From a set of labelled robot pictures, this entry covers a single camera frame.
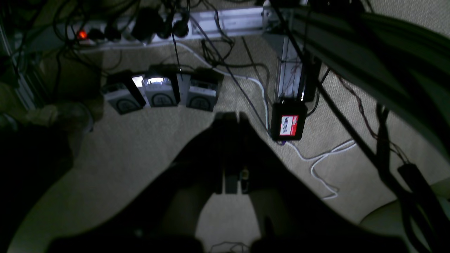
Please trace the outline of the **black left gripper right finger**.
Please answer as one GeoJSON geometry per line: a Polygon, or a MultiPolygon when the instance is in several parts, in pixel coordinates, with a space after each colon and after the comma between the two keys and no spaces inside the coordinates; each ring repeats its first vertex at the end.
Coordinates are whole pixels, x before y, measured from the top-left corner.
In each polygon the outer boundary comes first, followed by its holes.
{"type": "Polygon", "coordinates": [[[368,232],[326,205],[238,114],[240,152],[261,231],[251,253],[406,253],[397,236],[368,232]]]}

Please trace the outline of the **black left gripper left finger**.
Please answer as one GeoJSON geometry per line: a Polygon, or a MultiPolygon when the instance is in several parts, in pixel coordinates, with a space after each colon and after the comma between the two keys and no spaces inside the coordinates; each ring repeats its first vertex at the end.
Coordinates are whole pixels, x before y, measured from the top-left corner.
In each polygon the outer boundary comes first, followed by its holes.
{"type": "Polygon", "coordinates": [[[198,220],[221,187],[220,135],[225,113],[195,136],[119,213],[92,229],[59,237],[51,253],[170,253],[204,250],[198,220]]]}

